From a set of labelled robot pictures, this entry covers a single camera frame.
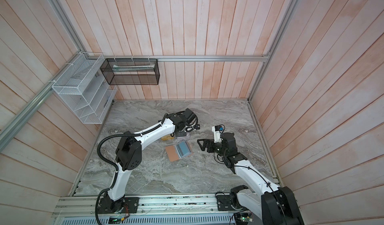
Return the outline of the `left aluminium wall rail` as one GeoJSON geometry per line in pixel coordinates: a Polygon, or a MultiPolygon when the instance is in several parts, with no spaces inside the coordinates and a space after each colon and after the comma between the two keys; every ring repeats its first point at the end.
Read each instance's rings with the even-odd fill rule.
{"type": "Polygon", "coordinates": [[[1,151],[3,151],[12,139],[21,131],[27,122],[34,116],[40,107],[54,92],[53,85],[65,71],[73,65],[73,62],[81,55],[82,51],[76,52],[59,72],[51,78],[42,89],[18,112],[1,130],[1,151]]]}

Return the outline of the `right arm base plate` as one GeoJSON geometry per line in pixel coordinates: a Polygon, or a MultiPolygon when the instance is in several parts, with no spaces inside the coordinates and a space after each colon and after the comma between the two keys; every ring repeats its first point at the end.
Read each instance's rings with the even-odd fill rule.
{"type": "Polygon", "coordinates": [[[222,192],[215,194],[219,211],[261,211],[261,200],[252,192],[240,191],[237,194],[226,195],[222,192]]]}

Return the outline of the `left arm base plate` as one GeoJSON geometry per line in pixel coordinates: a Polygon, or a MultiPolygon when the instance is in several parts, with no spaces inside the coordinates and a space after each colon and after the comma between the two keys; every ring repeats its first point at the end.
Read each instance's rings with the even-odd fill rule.
{"type": "Polygon", "coordinates": [[[139,197],[122,197],[113,201],[109,196],[100,199],[98,205],[99,214],[129,213],[134,214],[138,210],[139,197]]]}

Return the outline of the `yellow VIP card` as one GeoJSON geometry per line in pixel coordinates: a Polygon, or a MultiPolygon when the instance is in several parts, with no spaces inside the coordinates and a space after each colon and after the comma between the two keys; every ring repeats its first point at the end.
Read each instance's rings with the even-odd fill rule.
{"type": "Polygon", "coordinates": [[[163,136],[161,138],[162,141],[168,141],[168,140],[173,140],[173,139],[174,139],[174,137],[171,135],[166,135],[166,136],[163,136]]]}

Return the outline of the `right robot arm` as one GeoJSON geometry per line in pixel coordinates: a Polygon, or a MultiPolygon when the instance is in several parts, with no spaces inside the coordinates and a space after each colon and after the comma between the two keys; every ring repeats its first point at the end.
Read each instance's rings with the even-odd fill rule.
{"type": "Polygon", "coordinates": [[[230,199],[236,209],[247,209],[264,225],[303,225],[295,195],[288,187],[268,180],[238,151],[233,133],[214,132],[214,139],[199,139],[202,151],[214,153],[222,163],[247,184],[231,189],[230,199]]]}

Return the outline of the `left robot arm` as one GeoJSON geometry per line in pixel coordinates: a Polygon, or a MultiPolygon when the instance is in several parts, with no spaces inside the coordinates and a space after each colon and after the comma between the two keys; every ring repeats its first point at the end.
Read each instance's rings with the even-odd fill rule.
{"type": "Polygon", "coordinates": [[[131,133],[129,131],[120,134],[121,139],[117,149],[113,166],[116,169],[113,181],[107,191],[107,196],[116,202],[125,196],[125,189],[132,171],[142,161],[142,151],[160,138],[173,135],[175,137],[186,136],[187,133],[199,130],[197,115],[190,109],[177,113],[165,114],[158,123],[142,131],[131,133]]]}

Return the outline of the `black mesh basket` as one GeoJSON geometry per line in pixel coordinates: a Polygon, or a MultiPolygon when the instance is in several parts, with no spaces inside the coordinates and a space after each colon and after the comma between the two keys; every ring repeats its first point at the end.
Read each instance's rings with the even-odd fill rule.
{"type": "Polygon", "coordinates": [[[108,58],[101,72],[110,85],[158,85],[158,61],[150,58],[108,58]]]}

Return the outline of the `aluminium front rail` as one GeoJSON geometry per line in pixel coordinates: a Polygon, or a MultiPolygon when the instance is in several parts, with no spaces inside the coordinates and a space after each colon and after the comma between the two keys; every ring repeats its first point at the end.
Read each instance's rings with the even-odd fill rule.
{"type": "Polygon", "coordinates": [[[250,211],[219,211],[215,194],[125,196],[140,198],[134,214],[99,214],[98,205],[105,196],[64,197],[57,203],[52,216],[64,225],[227,225],[247,223],[255,218],[262,222],[250,211]]]}

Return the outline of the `horizontal aluminium wall rail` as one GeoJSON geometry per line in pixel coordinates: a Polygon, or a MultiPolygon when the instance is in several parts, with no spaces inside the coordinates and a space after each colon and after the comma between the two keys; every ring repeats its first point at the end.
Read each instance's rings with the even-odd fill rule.
{"type": "Polygon", "coordinates": [[[103,55],[105,59],[156,59],[159,62],[266,62],[268,55],[103,55]]]}

